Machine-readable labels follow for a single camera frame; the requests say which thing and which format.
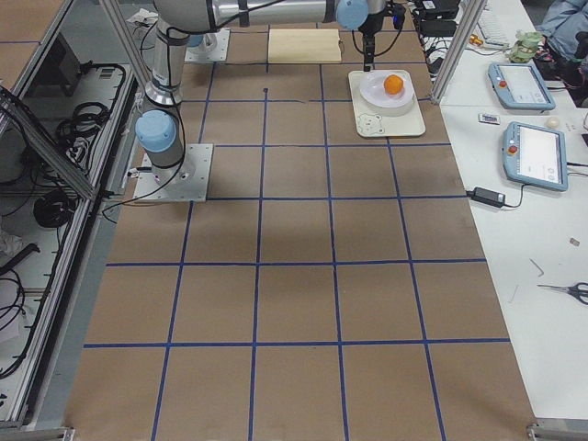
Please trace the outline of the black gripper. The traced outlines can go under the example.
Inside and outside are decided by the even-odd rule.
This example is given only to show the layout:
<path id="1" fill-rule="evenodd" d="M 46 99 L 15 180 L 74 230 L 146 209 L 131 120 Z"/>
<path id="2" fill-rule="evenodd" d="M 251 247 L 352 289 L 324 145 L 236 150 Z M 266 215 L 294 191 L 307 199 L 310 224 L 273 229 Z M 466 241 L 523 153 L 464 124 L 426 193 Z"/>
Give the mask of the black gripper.
<path id="1" fill-rule="evenodd" d="M 376 34 L 382 30 L 386 17 L 391 18 L 392 25 L 397 30 L 396 36 L 385 49 L 385 51 L 390 51 L 403 31 L 406 17 L 405 6 L 394 1 L 385 1 L 382 10 L 377 13 L 369 13 L 367 20 L 359 27 L 358 30 L 362 34 L 364 71 L 370 71 L 373 66 L 373 51 L 376 50 Z"/>

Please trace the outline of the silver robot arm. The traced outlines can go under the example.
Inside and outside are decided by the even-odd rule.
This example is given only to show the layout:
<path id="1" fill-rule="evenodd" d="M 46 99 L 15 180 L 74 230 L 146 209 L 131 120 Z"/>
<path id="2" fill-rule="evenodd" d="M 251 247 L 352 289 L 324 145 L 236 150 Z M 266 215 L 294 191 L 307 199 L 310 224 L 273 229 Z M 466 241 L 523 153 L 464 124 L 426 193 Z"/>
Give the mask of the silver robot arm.
<path id="1" fill-rule="evenodd" d="M 393 1 L 155 1 L 155 23 L 151 79 L 145 94 L 152 108 L 179 112 L 185 56 L 189 38 L 221 31 L 228 25 L 240 28 L 268 24 L 337 23 L 359 31 L 363 70 L 371 70 L 375 59 L 376 35 L 389 17 L 401 32 L 405 7 Z"/>

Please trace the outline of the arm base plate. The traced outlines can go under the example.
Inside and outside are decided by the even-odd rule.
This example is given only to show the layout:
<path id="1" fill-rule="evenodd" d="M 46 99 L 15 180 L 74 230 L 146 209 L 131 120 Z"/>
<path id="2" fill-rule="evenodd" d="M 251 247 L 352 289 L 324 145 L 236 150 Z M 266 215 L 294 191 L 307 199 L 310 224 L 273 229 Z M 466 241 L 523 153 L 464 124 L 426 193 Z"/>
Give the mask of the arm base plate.
<path id="1" fill-rule="evenodd" d="M 228 54 L 230 30 L 222 28 L 216 33 L 191 35 L 187 42 L 186 63 L 225 62 Z"/>
<path id="2" fill-rule="evenodd" d="M 142 157 L 133 197 L 139 203 L 202 202 L 207 199 L 212 164 L 211 143 L 189 143 L 184 162 L 171 169 L 152 167 L 148 154 Z"/>

